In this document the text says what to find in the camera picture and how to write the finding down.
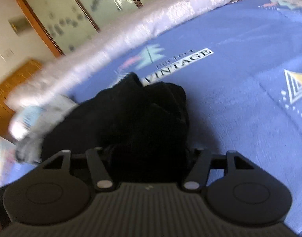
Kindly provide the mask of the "black pants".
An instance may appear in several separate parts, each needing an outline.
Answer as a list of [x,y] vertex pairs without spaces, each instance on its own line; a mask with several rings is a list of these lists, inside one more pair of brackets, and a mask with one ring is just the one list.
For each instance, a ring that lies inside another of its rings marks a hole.
[[85,153],[94,149],[114,184],[181,183],[194,160],[188,133],[184,89],[144,86],[130,73],[66,115],[44,138],[40,159],[68,150],[71,174],[89,181]]

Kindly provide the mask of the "light grey crumpled garment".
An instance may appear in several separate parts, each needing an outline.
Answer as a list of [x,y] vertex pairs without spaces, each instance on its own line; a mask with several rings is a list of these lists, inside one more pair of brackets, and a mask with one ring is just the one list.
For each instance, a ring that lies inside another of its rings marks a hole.
[[66,107],[55,105],[43,109],[28,135],[18,142],[15,151],[16,161],[30,164],[40,163],[44,138],[77,106],[77,103],[72,103]]

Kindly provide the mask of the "light blue pillow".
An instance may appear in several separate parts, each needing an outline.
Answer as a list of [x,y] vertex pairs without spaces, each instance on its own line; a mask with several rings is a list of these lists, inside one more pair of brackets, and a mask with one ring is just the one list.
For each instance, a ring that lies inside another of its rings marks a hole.
[[44,109],[39,106],[29,106],[16,112],[9,123],[9,133],[17,140],[22,140],[40,118]]

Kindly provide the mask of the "pale pink quilt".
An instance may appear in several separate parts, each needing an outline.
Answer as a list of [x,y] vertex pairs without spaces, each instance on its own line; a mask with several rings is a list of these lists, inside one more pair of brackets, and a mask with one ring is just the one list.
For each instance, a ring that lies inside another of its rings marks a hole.
[[26,106],[44,105],[129,50],[232,1],[237,0],[152,0],[107,25],[75,52],[44,65],[12,90],[5,104],[13,111]]

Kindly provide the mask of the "blue patterned bed sheet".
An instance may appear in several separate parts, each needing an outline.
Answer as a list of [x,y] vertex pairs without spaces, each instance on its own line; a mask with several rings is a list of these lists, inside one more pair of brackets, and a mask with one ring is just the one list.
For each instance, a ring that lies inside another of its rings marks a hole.
[[9,184],[0,189],[0,236],[302,236],[302,8],[287,0],[224,5],[112,60],[66,95],[79,105],[130,73],[144,86],[184,89],[192,153],[237,151],[286,185],[284,221],[225,221],[182,181],[114,184],[71,220],[25,225],[3,206]]

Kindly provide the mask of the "frosted glass wardrobe doors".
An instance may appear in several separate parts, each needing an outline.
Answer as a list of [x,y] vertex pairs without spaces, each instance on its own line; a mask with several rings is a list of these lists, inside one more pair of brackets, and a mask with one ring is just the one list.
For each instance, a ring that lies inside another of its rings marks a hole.
[[71,53],[151,0],[16,0],[54,56]]

